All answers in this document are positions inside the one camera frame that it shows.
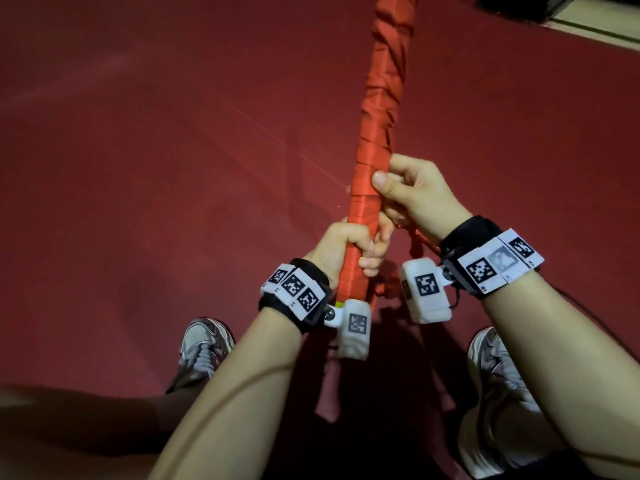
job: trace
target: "red wrapped pole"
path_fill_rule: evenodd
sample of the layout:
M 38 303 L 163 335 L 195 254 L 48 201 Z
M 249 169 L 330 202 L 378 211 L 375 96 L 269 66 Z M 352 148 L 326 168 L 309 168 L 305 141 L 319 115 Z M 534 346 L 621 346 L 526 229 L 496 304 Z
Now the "red wrapped pole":
M 348 218 L 348 222 L 369 227 L 372 239 L 378 230 L 381 199 L 371 186 L 371 176 L 377 170 L 389 169 L 417 4 L 418 0 L 379 0 L 376 5 L 373 59 L 362 103 Z M 340 303 L 348 298 L 364 300 L 367 297 L 369 279 L 358 266 L 360 256 L 354 245 L 348 245 L 338 284 L 337 301 Z

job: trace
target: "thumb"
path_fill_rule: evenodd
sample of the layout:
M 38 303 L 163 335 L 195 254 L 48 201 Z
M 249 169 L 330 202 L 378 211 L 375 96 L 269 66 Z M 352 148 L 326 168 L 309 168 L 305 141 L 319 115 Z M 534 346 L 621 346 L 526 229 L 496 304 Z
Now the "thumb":
M 373 188 L 384 195 L 384 197 L 399 202 L 405 207 L 413 195 L 413 188 L 390 178 L 382 170 L 378 170 L 373 174 L 371 177 L 371 184 L 373 185 Z

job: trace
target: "fingernail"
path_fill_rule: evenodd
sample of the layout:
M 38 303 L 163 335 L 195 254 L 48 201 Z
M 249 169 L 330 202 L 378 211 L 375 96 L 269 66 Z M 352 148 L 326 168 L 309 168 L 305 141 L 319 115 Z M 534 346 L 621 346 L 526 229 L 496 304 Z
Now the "fingernail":
M 384 187 L 385 183 L 387 183 L 387 174 L 382 170 L 378 170 L 371 177 L 371 183 L 376 187 Z

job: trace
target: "qr code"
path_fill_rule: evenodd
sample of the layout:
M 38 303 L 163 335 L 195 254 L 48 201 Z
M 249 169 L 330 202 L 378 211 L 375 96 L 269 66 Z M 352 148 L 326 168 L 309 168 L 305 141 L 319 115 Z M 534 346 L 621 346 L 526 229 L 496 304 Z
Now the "qr code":
M 492 278 L 498 274 L 484 258 L 480 258 L 478 259 L 478 261 L 471 263 L 469 266 L 467 266 L 466 270 L 478 284 L 485 282 L 489 278 Z
M 487 256 L 487 259 L 491 261 L 491 264 L 494 265 L 500 273 L 505 272 L 508 268 L 520 262 L 507 246 L 501 246 L 496 249 Z
M 285 269 L 276 269 L 276 272 L 271 275 L 268 282 L 278 284 L 286 275 L 287 271 Z
M 300 293 L 302 288 L 305 287 L 305 284 L 300 281 L 295 274 L 292 274 L 284 281 L 282 287 L 287 290 L 291 296 L 295 296 Z
M 402 282 L 402 289 L 404 291 L 404 297 L 407 299 L 411 299 L 411 288 L 409 288 L 409 283 L 406 280 Z
M 364 315 L 357 315 L 355 313 L 349 314 L 349 331 L 366 335 L 367 317 Z
M 530 245 L 528 245 L 526 242 L 524 242 L 524 240 L 521 237 L 516 237 L 513 241 L 510 241 L 509 244 L 513 249 L 515 249 L 518 252 L 520 256 L 524 258 L 528 258 L 533 253 L 535 253 L 533 248 Z
M 423 274 L 415 277 L 415 284 L 418 286 L 420 296 L 428 296 L 440 292 L 436 276 L 433 273 Z
M 311 288 L 302 291 L 302 294 L 298 297 L 298 303 L 302 305 L 302 308 L 304 308 L 307 313 L 313 310 L 319 301 L 315 293 L 311 291 Z

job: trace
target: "foot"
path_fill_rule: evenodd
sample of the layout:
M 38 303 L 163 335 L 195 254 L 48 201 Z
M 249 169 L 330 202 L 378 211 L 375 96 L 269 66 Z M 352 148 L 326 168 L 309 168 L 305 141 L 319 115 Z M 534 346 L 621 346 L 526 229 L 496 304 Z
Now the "foot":
M 235 344 L 224 323 L 206 317 L 196 318 L 184 332 L 178 373 L 167 394 L 213 377 Z
M 467 356 L 478 404 L 462 419 L 458 447 L 469 475 L 481 479 L 509 468 L 493 440 L 492 425 L 498 413 L 514 401 L 525 407 L 537 405 L 493 327 L 475 336 Z

